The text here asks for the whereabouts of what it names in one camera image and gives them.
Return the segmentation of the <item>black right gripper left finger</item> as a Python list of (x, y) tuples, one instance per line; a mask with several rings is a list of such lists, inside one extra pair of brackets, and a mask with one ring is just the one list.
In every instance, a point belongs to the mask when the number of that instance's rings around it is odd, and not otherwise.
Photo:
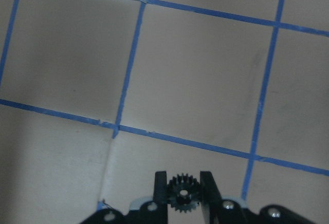
[(157, 205), (155, 210), (156, 223), (168, 223), (167, 200), (167, 173), (158, 171), (155, 173), (153, 202)]

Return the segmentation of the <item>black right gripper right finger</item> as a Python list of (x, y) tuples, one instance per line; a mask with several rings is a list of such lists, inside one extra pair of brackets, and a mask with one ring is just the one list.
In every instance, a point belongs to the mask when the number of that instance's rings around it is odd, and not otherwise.
[(222, 197), (210, 171), (200, 172), (201, 209), (205, 223), (214, 224), (220, 222), (220, 209)]

